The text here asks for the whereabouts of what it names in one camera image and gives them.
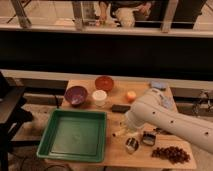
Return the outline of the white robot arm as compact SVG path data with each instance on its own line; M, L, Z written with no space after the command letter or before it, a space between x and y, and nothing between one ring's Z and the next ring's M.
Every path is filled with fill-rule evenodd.
M164 99L162 91L148 89L125 113L127 127L138 130L149 123L213 154L213 122L169 110L162 105Z

